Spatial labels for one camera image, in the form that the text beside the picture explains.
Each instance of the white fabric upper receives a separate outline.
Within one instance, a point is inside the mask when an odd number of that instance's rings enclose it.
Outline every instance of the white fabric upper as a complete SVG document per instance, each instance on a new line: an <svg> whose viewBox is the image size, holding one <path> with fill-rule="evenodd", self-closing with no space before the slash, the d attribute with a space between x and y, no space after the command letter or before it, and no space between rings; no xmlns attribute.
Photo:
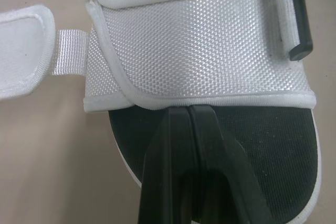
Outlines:
<svg viewBox="0 0 336 224"><path fill-rule="evenodd" d="M86 0L94 24L90 37L62 30L56 40L54 27L48 57L40 55L52 15L42 28L36 20L13 23L22 33L14 44L25 45L33 57L0 41L0 99L32 92L51 73L86 76L87 112L132 105L315 106L302 62L288 57L299 43L292 0L133 0L128 8L114 1ZM1 16L0 36L11 39L7 16ZM34 85L22 85L41 66ZM22 90L10 94L11 85Z"/></svg>
<svg viewBox="0 0 336 224"><path fill-rule="evenodd" d="M97 30L91 41L98 41L106 59L100 64L113 76L108 96L121 99L108 109L316 103L302 62L291 62L283 50L298 43L280 36L280 27L296 21L292 0L139 1L117 9L105 3L90 0L87 7ZM283 37L297 32L296 26L282 28Z"/></svg>

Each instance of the black plastic buckle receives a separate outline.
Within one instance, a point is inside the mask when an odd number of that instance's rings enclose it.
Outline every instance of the black plastic buckle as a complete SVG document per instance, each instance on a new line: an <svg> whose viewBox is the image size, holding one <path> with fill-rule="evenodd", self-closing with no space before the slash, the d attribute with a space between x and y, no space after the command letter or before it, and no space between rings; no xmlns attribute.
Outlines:
<svg viewBox="0 0 336 224"><path fill-rule="evenodd" d="M313 51L313 41L310 34L308 14L305 0L293 0L296 21L298 25L300 44L294 47L290 52L290 60L302 60Z"/></svg>

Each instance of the black plastic frame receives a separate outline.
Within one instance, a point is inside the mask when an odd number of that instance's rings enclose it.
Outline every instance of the black plastic frame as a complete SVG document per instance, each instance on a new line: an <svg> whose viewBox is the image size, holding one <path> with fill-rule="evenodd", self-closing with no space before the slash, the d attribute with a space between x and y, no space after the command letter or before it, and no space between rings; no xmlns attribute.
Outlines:
<svg viewBox="0 0 336 224"><path fill-rule="evenodd" d="M313 51L305 0L293 0L298 25L300 44L289 52L291 61L302 60Z"/></svg>

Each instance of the beige surface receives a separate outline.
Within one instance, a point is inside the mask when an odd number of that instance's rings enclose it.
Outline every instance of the beige surface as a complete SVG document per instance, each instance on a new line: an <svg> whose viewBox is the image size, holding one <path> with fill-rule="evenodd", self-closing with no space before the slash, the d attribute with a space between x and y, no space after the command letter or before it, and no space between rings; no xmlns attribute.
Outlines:
<svg viewBox="0 0 336 224"><path fill-rule="evenodd" d="M89 31L82 0L0 0L0 12L43 3L58 29ZM304 62L318 97L323 181L308 223L336 223L336 1L307 0L314 53ZM83 77L48 77L29 97L0 103L0 223L136 223L140 189L107 113L85 114Z"/></svg>

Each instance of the white nylon webbing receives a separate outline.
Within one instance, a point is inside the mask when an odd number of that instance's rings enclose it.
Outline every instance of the white nylon webbing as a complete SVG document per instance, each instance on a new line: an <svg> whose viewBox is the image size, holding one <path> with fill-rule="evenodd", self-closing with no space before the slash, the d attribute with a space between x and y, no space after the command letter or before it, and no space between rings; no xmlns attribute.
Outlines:
<svg viewBox="0 0 336 224"><path fill-rule="evenodd" d="M86 75L89 36L82 30L58 31L54 57L50 67L51 75Z"/></svg>
<svg viewBox="0 0 336 224"><path fill-rule="evenodd" d="M278 7L279 25L284 52L300 44L298 25L295 16L293 0L276 0Z"/></svg>

